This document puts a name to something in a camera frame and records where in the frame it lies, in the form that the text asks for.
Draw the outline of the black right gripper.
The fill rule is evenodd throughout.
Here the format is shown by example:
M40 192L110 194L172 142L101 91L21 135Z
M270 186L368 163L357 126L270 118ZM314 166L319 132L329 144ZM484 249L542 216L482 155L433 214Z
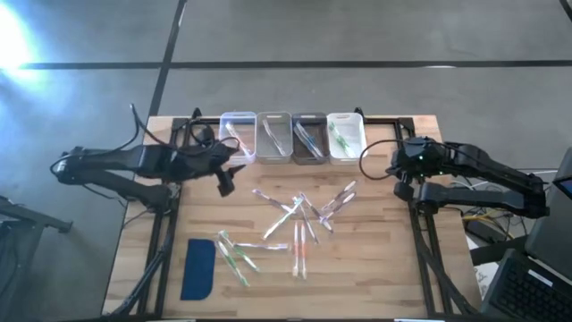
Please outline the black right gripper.
M401 200L409 201L413 199L414 190L413 187L414 179L408 174L402 174L399 180L394 185L394 194Z

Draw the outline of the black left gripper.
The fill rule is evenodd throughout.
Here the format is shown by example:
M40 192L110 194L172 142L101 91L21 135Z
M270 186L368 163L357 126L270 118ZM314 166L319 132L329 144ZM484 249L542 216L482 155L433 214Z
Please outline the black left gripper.
M204 176L223 173L223 165L232 156L240 152L239 147L216 143L211 148L201 148L193 145L185 148L185 178L198 179ZM228 168L227 173L234 177L246 165L235 165Z

